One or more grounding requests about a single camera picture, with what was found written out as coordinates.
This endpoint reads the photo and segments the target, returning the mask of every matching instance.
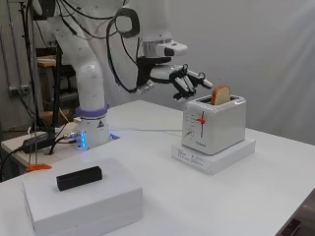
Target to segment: bread slice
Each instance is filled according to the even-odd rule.
[[[213,91],[211,105],[221,105],[230,101],[230,88],[228,86],[216,87]]]

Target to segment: table surface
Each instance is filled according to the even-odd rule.
[[[313,191],[315,147],[247,130],[256,153],[207,176],[170,157],[181,119],[181,111],[144,101],[112,108],[107,120],[122,139],[52,165],[114,157],[137,178],[145,216],[108,236],[273,236]],[[23,178],[0,185],[0,235],[33,235]]]

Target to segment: blue light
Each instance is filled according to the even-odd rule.
[[[85,148],[87,146],[85,137],[86,137],[86,134],[84,132],[82,132],[81,133],[82,148]]]

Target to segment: orange object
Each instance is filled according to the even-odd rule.
[[[27,167],[27,172],[43,170],[43,169],[51,169],[51,166],[47,164],[33,164]]]
[[[213,91],[211,105],[221,105],[230,101],[230,88],[228,86],[216,87]]]
[[[200,124],[202,124],[202,125],[204,125],[204,124],[206,123],[206,121],[205,121],[204,119],[197,119],[197,121],[198,121]]]

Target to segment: power outlet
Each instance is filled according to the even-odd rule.
[[[19,89],[15,87],[9,87],[9,95],[10,97],[16,97],[20,94]]]
[[[21,95],[26,96],[30,94],[30,86],[22,85],[21,86]]]

